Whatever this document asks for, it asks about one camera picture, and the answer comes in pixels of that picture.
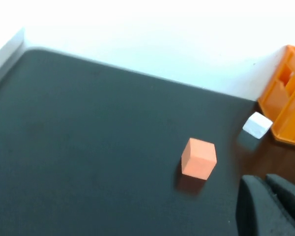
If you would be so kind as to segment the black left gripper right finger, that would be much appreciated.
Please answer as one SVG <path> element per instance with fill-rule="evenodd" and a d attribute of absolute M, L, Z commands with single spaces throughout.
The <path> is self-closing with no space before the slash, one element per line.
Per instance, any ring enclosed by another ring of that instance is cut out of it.
<path fill-rule="evenodd" d="M 265 181 L 295 221 L 295 185 L 276 174 L 267 174 Z"/>

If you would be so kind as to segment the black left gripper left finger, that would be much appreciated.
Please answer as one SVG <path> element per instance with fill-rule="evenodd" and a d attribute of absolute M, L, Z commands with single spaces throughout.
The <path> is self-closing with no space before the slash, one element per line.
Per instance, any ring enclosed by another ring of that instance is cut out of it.
<path fill-rule="evenodd" d="M 258 176 L 240 179 L 236 225 L 240 236 L 295 236 L 295 221 Z"/>

